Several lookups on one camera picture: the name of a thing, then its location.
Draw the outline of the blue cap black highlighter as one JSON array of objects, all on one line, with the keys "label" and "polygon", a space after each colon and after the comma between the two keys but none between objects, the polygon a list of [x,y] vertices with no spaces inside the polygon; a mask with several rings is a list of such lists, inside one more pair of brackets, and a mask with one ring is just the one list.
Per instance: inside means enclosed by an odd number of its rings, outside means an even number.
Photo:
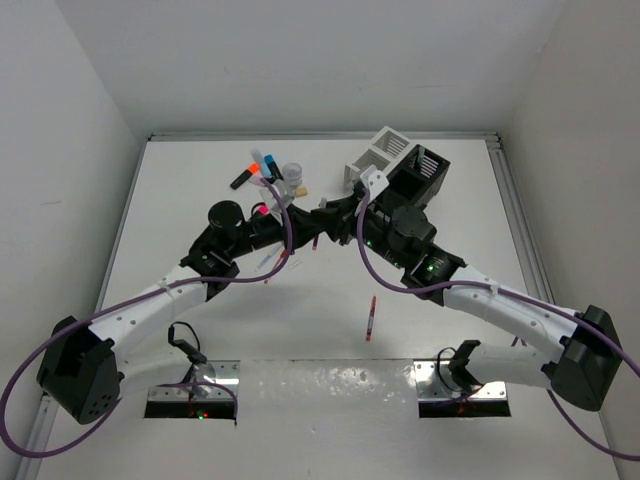
[{"label": "blue cap black highlighter", "polygon": [[264,157],[264,160],[272,177],[275,178],[276,180],[282,180],[283,179],[282,173],[280,172],[280,169],[277,163],[275,162],[274,157],[272,155],[266,155]]}]

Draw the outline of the white slotted container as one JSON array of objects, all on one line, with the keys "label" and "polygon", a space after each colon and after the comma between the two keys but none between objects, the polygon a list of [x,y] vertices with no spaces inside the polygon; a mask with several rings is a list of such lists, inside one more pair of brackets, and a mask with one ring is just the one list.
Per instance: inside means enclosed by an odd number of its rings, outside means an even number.
[{"label": "white slotted container", "polygon": [[343,186],[351,190],[360,178],[360,173],[370,166],[375,166],[385,174],[409,153],[413,146],[411,140],[396,130],[385,126],[371,140],[364,152],[348,162],[344,167]]}]

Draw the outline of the round translucent tape dispenser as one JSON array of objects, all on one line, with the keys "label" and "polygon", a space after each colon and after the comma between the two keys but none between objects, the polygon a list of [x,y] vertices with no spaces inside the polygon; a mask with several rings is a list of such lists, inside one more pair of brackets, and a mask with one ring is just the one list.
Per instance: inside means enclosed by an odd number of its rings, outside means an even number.
[{"label": "round translucent tape dispenser", "polygon": [[283,180],[291,188],[298,188],[302,185],[302,167],[295,162],[286,163],[281,168]]}]

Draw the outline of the light blue highlighter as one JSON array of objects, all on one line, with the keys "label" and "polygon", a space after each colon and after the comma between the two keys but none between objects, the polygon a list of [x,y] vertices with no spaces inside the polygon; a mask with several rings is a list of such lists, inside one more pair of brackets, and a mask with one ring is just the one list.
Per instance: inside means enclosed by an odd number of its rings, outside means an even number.
[{"label": "light blue highlighter", "polygon": [[266,177],[266,178],[270,178],[271,177],[271,171],[270,171],[269,167],[267,166],[265,158],[262,155],[262,153],[256,148],[252,149],[250,151],[250,153],[251,153],[251,156],[252,156],[254,162],[259,166],[262,176]]}]

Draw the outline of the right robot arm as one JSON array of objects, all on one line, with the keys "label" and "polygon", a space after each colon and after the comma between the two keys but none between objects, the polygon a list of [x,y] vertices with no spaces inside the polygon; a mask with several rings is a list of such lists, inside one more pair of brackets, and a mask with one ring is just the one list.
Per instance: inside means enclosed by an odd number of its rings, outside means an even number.
[{"label": "right robot arm", "polygon": [[547,389],[586,411],[601,409],[622,362],[605,310],[561,308],[500,285],[438,247],[435,227],[416,206],[382,215],[350,196],[313,210],[311,218],[333,241],[356,239],[359,249],[371,248],[403,269],[397,292],[472,315],[525,342],[516,350],[464,341],[436,368],[453,394],[502,381]]}]

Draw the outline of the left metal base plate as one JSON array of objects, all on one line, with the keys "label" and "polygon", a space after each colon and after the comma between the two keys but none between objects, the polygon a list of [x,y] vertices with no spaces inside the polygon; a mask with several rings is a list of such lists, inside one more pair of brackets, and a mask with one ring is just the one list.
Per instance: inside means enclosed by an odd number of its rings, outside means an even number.
[{"label": "left metal base plate", "polygon": [[240,362],[210,361],[206,366],[197,365],[187,373],[182,383],[196,383],[196,386],[161,387],[148,390],[147,399],[154,402],[228,402],[232,392],[238,395],[240,383]]}]

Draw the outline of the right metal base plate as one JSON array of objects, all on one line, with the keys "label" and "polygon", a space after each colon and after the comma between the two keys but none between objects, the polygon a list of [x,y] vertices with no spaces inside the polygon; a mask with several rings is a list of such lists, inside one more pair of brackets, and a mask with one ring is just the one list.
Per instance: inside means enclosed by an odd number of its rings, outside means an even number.
[{"label": "right metal base plate", "polygon": [[508,394],[503,382],[492,382],[484,386],[473,384],[464,390],[454,382],[448,368],[449,358],[418,359],[413,362],[414,380],[418,400],[423,403],[438,403],[457,400],[463,395],[471,402],[507,401]]}]

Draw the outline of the metal base plate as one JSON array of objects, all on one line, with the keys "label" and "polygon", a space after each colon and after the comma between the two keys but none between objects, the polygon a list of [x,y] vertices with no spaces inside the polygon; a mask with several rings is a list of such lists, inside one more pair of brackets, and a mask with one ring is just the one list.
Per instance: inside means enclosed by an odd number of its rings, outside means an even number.
[{"label": "metal base plate", "polygon": [[196,383],[196,386],[161,387],[148,390],[147,399],[154,402],[228,402],[232,392],[238,395],[240,383],[240,362],[210,361],[206,366],[197,365],[187,373],[182,383]]},{"label": "metal base plate", "polygon": [[457,400],[463,395],[471,402],[507,401],[508,394],[503,382],[492,382],[484,386],[473,384],[464,390],[454,382],[448,368],[449,358],[418,359],[413,362],[414,380],[418,400],[423,403],[438,403]]}]

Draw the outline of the black slotted container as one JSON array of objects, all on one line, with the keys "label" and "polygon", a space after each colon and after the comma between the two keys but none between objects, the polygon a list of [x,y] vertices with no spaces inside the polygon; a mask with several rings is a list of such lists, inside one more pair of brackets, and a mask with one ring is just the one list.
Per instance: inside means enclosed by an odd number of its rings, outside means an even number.
[{"label": "black slotted container", "polygon": [[424,210],[439,192],[448,173],[451,162],[424,146],[422,170],[415,171],[417,146],[388,175],[389,186],[383,192],[383,201],[391,209],[412,205]]}]

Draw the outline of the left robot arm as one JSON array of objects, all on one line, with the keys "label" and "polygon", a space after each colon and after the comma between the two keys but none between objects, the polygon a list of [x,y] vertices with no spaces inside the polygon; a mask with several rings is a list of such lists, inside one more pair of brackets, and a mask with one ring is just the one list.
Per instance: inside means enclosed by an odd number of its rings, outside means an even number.
[{"label": "left robot arm", "polygon": [[322,232],[311,213],[295,205],[287,213],[289,227],[277,211],[246,218],[234,201],[214,204],[208,226],[186,256],[142,301],[89,325],[72,316],[56,324],[37,373],[39,385],[81,425],[105,415],[133,382],[129,354],[175,317],[221,293],[239,274],[237,258],[276,243],[297,249]]}]

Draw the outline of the red slim pen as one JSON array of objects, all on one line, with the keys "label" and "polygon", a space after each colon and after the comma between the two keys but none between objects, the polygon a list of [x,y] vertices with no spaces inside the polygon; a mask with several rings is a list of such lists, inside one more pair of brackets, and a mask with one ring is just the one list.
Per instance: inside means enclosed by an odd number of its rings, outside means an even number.
[{"label": "red slim pen", "polygon": [[265,285],[269,283],[274,273],[280,268],[280,265],[283,263],[284,260],[286,260],[286,258],[287,258],[287,251],[283,250],[279,255],[278,259],[276,260],[275,264],[273,265],[271,271],[269,272],[269,276],[266,279],[264,279],[263,283]]}]

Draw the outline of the blue gel pen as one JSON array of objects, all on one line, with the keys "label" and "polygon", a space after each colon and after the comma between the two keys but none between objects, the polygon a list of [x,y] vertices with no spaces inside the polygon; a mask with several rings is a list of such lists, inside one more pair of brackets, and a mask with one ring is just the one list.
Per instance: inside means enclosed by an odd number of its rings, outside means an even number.
[{"label": "blue gel pen", "polygon": [[269,262],[269,260],[271,258],[273,258],[276,255],[279,255],[281,251],[281,246],[275,246],[273,247],[259,262],[258,264],[255,266],[254,271],[258,272],[260,271],[266,263]]}]

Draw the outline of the orange cap black highlighter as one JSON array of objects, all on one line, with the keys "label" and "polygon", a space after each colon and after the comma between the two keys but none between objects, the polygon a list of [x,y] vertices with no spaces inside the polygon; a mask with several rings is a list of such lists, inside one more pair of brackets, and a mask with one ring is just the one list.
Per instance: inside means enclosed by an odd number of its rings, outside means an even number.
[{"label": "orange cap black highlighter", "polygon": [[232,190],[238,190],[242,185],[244,185],[252,177],[254,177],[259,171],[259,165],[256,163],[252,163],[230,183],[230,188]]}]

